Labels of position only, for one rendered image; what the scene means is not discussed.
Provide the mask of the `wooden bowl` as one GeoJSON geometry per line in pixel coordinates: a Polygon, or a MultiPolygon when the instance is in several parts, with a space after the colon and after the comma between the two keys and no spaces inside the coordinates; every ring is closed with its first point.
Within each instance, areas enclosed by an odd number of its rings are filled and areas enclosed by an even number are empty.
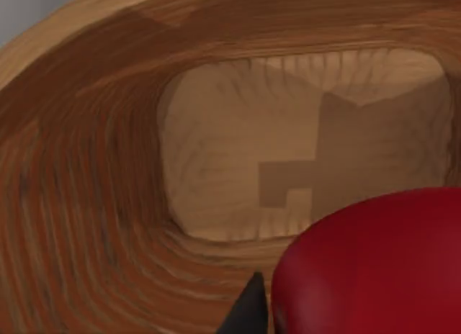
{"type": "Polygon", "coordinates": [[[322,217],[461,188],[461,0],[74,0],[0,49],[0,334],[216,334],[322,217]]]}

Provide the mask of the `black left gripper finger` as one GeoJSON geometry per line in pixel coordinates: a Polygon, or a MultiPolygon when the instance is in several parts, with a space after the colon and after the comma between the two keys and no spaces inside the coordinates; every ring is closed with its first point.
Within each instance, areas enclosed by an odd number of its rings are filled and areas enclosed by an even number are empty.
{"type": "Polygon", "coordinates": [[[216,334],[267,334],[269,313],[264,276],[255,272],[233,303],[216,334]]]}

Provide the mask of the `red apple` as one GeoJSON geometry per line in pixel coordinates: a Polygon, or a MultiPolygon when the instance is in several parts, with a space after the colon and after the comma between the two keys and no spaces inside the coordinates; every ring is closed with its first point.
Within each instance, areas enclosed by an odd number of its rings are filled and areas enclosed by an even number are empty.
{"type": "Polygon", "coordinates": [[[461,334],[461,188],[327,216],[282,254],[271,296],[276,334],[461,334]]]}

